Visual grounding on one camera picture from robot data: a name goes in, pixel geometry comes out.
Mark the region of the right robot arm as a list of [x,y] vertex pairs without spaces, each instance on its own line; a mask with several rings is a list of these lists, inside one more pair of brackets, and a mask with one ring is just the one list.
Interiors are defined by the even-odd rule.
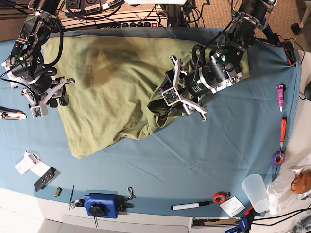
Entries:
[[[58,18],[60,9],[69,7],[68,0],[32,0],[28,5],[31,13],[15,40],[10,56],[2,63],[5,68],[5,81],[11,85],[20,84],[21,91],[30,102],[30,109],[35,117],[45,116],[47,106],[67,106],[66,85],[74,83],[74,79],[59,77],[55,65],[62,56],[64,46],[64,29]],[[60,33],[57,57],[51,63],[45,63],[41,53],[54,28]]]

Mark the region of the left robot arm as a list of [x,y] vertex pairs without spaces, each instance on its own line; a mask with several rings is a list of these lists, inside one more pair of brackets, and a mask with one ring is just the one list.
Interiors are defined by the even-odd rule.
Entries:
[[[192,48],[192,71],[184,68],[176,56],[170,56],[173,68],[167,71],[161,85],[157,86],[147,99],[139,97],[136,104],[140,116],[153,116],[165,121],[169,114],[192,114],[199,112],[206,117],[207,109],[201,98],[207,93],[217,93],[238,83],[245,72],[241,60],[245,52],[255,42],[256,28],[265,30],[266,14],[275,5],[273,0],[244,0],[238,10],[231,11],[231,22],[206,45],[194,45]],[[61,60],[56,68],[61,74],[91,78],[98,67],[90,58],[95,47],[107,53],[109,61],[121,68],[125,57],[129,61],[143,65],[146,55],[151,59],[153,49],[150,44],[156,38],[144,37],[99,37],[97,42],[88,46],[79,37],[69,39],[69,46],[63,47]]]

